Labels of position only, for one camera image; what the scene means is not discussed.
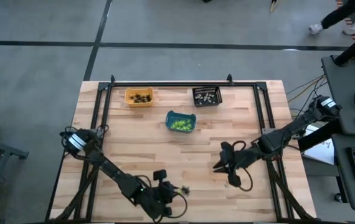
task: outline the person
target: person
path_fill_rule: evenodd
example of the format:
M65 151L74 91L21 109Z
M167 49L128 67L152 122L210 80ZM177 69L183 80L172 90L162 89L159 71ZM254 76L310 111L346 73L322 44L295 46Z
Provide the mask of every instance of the person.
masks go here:
M321 31L328 29L337 22L345 19L349 15L355 12L355 0L348 0L348 2L332 13L328 14L321 22L309 26L309 31L311 34L315 35ZM346 35L355 34L355 23L351 26L347 26L343 30Z

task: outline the green vegetable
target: green vegetable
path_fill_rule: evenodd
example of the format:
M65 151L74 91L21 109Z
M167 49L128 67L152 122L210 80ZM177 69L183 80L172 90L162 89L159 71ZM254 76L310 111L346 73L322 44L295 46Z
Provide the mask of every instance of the green vegetable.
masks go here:
M191 131L192 124L189 119L176 120L172 123L171 128L181 131Z

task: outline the wooden table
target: wooden table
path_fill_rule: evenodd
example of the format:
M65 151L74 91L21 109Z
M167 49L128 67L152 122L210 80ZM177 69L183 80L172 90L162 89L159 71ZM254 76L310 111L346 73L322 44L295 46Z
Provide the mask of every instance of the wooden table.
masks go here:
M291 121L283 83L267 81L267 85L275 124L280 128ZM72 126L90 127L97 86L98 82L82 83ZM153 87L152 107L130 108L124 102L125 89L118 87L112 90L107 121L110 130L105 135L103 150L107 158L126 173L147 175L152 179L153 171L166 169L171 183L190 187L187 213L177 220L165 218L163 222L275 221L264 161L257 161L248 168L253 178L253 189L250 192L242 192L230 186L226 174L212 172L212 166L219 160L222 141L233 143L244 140L249 143L260 135L252 88L221 87L223 103L206 108L194 106L191 88L186 87ZM194 113L197 116L196 129L191 134L169 131L165 126L165 118L170 110ZM283 161L290 190L305 210L315 217L300 152L286 148ZM51 218L59 215L75 195L81 170L82 161L71 156L65 158ZM241 176L243 187L247 188L248 176L243 170L237 173ZM283 214L286 214L280 191L279 198ZM184 203L176 199L171 206L174 215L178 215L183 211ZM151 219L140 206L130 204L118 186L100 172L92 221L151 222Z

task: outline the orange container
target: orange container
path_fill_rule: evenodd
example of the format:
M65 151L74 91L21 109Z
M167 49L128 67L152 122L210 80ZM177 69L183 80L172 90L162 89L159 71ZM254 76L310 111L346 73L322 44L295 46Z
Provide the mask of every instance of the orange container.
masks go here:
M150 102L146 103L135 103L134 100L131 99L131 96L135 96L136 94L139 95L150 95ZM140 106L151 106L153 105L153 89L151 87L147 88L142 88L142 89L132 89L132 88L127 88L125 91L125 102L130 106L130 107L140 107Z

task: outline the small green item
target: small green item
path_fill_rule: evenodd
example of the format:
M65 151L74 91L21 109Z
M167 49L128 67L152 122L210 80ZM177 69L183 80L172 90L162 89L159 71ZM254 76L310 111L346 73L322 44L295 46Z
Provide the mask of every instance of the small green item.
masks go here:
M196 127L196 116L170 111L166 115L165 124L171 131L190 133Z

